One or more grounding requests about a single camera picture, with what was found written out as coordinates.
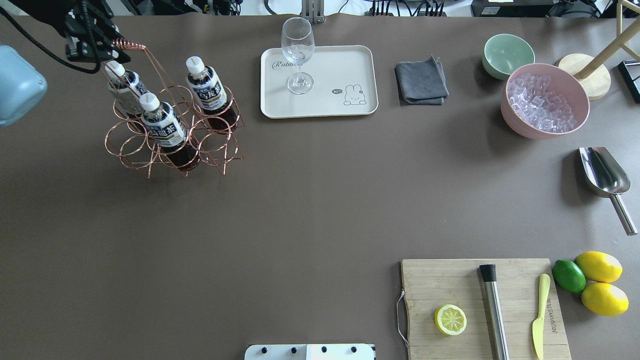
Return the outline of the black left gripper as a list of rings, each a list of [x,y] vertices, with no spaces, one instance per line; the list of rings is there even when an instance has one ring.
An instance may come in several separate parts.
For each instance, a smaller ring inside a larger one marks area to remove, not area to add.
[[[10,0],[10,3],[65,37],[65,55],[70,62],[131,61],[130,55],[114,45],[115,40],[124,37],[112,22],[114,12],[105,0]]]

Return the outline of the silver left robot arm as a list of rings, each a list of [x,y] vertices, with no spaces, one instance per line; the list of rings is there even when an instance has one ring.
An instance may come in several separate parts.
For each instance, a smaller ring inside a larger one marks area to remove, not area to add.
[[[10,0],[9,4],[37,21],[50,25],[67,40],[62,59],[37,41],[5,7],[1,14],[30,43],[66,68],[94,75],[102,63],[131,60],[115,41],[121,39],[113,23],[114,12],[106,0]],[[14,48],[2,44],[0,64],[1,127],[13,125],[45,96],[48,83],[43,75]]]

